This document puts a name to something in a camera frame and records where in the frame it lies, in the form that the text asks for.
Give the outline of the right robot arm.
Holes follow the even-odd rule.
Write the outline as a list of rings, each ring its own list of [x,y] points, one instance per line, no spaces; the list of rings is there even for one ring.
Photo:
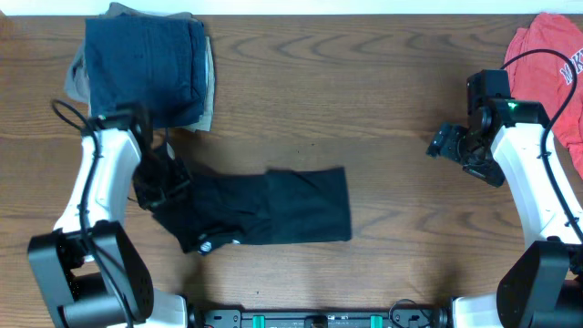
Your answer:
[[[579,327],[582,324],[582,208],[557,159],[538,102],[512,98],[505,70],[468,78],[468,124],[444,123],[426,151],[487,184],[507,184],[525,251],[495,292],[456,297],[437,327]]]

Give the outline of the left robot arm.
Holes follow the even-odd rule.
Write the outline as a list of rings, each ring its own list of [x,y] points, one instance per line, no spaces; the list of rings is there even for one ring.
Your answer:
[[[137,172],[165,197],[171,156],[153,152],[152,118],[139,105],[82,117],[82,160],[66,208],[52,232],[31,238],[27,256],[56,327],[187,327],[187,301],[153,286],[125,232]]]

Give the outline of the black t-shirt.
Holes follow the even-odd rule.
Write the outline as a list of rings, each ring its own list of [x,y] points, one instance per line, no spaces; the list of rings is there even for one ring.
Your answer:
[[[226,244],[349,241],[351,209],[345,170],[271,169],[260,175],[197,174],[179,200],[153,218],[183,252],[206,255]]]

